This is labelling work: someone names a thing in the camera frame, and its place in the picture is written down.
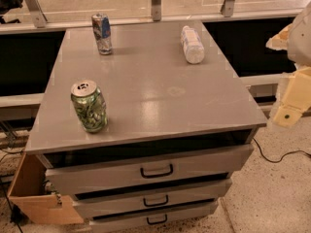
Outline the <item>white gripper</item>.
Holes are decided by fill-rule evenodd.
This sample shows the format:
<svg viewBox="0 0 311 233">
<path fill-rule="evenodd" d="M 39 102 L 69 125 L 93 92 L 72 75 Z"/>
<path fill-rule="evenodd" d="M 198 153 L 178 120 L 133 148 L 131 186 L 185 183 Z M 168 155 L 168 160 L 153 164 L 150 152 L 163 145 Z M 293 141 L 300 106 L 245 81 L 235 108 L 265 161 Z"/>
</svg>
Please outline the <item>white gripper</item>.
<svg viewBox="0 0 311 233">
<path fill-rule="evenodd" d="M 266 42 L 271 50 L 286 50 L 289 60 L 311 66 L 311 2 L 289 24 Z M 311 108 L 311 68 L 303 67 L 288 77 L 272 121 L 282 127 L 292 127 Z"/>
</svg>

